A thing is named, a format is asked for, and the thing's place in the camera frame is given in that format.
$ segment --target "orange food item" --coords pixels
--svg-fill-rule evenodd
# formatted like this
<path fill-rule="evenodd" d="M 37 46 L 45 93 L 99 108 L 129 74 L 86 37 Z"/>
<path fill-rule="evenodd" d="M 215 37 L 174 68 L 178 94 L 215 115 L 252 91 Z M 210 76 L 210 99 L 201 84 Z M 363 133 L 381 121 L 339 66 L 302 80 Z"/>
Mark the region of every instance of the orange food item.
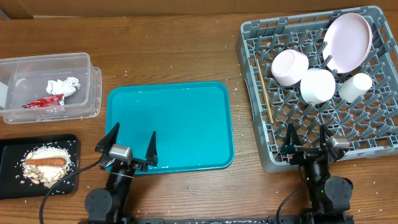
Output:
<path fill-rule="evenodd" d="M 27 165 L 35 166 L 64 166 L 67 161 L 61 157 L 45 158 L 45 159 L 29 159 L 25 161 Z"/>

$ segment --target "chopstick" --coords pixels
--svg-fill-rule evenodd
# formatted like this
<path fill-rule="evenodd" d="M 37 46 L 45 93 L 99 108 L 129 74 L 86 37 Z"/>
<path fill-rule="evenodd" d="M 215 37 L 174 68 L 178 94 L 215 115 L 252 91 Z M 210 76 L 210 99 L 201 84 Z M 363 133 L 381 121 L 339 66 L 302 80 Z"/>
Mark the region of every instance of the chopstick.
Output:
<path fill-rule="evenodd" d="M 274 119 L 272 119 L 271 107 L 269 106 L 268 93 L 267 93 L 267 90 L 266 90 L 266 85 L 264 84 L 264 78 L 262 77 L 261 68 L 260 68 L 260 63 L 259 63 L 259 60 L 258 60 L 257 58 L 256 58 L 256 62 L 257 62 L 257 68 L 259 69 L 259 73 L 260 73 L 261 85 L 262 85 L 262 92 L 263 92 L 264 95 L 266 96 L 266 102 L 267 102 L 267 108 L 268 108 L 269 121 L 271 122 L 271 124 L 274 124 Z"/>

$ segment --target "pink plate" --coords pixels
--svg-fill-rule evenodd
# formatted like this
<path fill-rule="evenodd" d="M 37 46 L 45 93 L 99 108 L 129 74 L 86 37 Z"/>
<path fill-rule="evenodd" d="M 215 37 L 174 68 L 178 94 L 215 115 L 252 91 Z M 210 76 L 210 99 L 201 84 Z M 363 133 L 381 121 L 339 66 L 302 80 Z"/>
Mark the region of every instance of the pink plate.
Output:
<path fill-rule="evenodd" d="M 360 66 L 372 46 L 372 29 L 364 17 L 357 13 L 347 13 L 337 18 L 326 32 L 324 42 L 328 42 L 322 52 L 323 58 L 329 55 L 331 70 L 346 73 Z"/>

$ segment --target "black plate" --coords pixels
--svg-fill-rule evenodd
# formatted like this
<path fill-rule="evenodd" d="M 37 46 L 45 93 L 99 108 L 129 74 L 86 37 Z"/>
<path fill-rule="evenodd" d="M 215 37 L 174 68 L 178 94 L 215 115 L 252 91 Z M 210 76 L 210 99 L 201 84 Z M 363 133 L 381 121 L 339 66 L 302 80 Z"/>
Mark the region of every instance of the black plate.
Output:
<path fill-rule="evenodd" d="M 49 191 L 43 183 L 32 184 L 30 179 L 23 174 L 21 159 L 26 152 L 35 147 L 50 146 L 65 148 L 70 154 L 70 160 L 74 162 L 67 174 L 78 170 L 80 143 L 74 134 L 60 134 L 54 136 L 40 136 L 31 138 L 1 139 L 0 140 L 0 199 L 35 197 L 46 195 Z M 78 188 L 78 176 L 59 183 L 53 190 L 53 194 L 69 194 Z"/>

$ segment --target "red wrapper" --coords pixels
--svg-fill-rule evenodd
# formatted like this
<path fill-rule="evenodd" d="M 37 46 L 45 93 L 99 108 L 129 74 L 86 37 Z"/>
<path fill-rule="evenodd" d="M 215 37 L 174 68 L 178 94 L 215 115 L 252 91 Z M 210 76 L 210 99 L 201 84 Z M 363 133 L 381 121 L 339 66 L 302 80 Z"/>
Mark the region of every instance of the red wrapper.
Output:
<path fill-rule="evenodd" d="M 38 99 L 31 103 L 28 103 L 23 108 L 39 108 L 46 106 L 60 106 L 63 105 L 63 94 L 47 96 L 45 98 Z"/>

